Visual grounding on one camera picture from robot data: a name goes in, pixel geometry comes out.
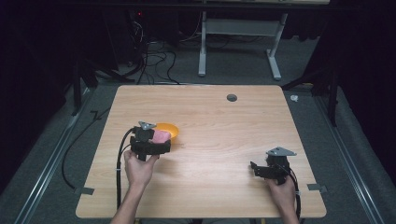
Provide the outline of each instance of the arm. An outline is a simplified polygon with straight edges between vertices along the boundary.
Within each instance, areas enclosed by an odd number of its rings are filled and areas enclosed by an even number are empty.
[[[270,187],[274,203],[279,209],[279,213],[285,224],[298,224],[299,220],[295,213],[294,201],[296,197],[294,183],[290,176],[286,177],[286,182],[282,185],[277,185],[275,180],[265,180]]]
[[[133,223],[137,206],[152,177],[152,170],[159,155],[151,156],[148,161],[140,161],[131,150],[124,152],[125,171],[129,188],[111,223]]]

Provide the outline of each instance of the tabletop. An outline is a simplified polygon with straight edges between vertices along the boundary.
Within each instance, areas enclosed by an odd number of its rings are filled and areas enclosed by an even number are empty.
[[[320,193],[307,187],[316,180],[280,87],[168,85],[119,87],[85,183],[94,192],[81,195],[78,217],[116,213],[120,142],[139,120],[173,123],[179,134],[156,162],[136,217],[279,217],[250,167],[265,166],[274,147],[297,153],[288,160],[302,193],[301,217],[325,216]],[[124,172],[121,178],[123,195]]]

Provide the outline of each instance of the wrist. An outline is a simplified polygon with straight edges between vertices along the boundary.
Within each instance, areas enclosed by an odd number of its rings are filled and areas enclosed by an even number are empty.
[[[146,185],[144,184],[131,184],[128,188],[129,192],[142,192],[145,191]]]
[[[126,191],[123,202],[128,203],[129,201],[140,201],[140,198],[143,196],[145,188],[142,186],[134,186],[131,185]]]
[[[283,223],[285,224],[299,223],[293,206],[279,207],[279,212],[282,217]]]

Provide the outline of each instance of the dark background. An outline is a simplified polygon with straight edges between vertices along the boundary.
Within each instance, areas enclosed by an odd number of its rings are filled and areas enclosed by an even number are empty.
[[[305,73],[343,60],[334,71],[376,155],[395,183],[395,6],[362,3],[362,10],[289,14],[283,38],[321,36]],[[47,121],[64,104],[78,55],[109,69],[134,56],[122,11],[60,7],[53,2],[3,1],[0,5],[0,183],[2,192]],[[178,31],[190,34],[198,12],[143,11],[150,35],[177,45]],[[223,14],[241,17],[243,14]],[[254,15],[268,17],[269,14]],[[341,48],[340,55],[336,47]]]

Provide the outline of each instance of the white metal stand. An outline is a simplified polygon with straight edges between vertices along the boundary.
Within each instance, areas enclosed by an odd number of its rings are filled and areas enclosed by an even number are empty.
[[[286,24],[288,14],[282,14],[280,21],[240,21],[208,19],[206,12],[202,13],[202,37],[199,57],[198,76],[206,75],[206,34],[221,35],[265,35],[274,37],[274,45],[266,51],[268,62],[275,80],[280,80],[281,75],[277,67],[275,53],[279,45],[280,37]]]

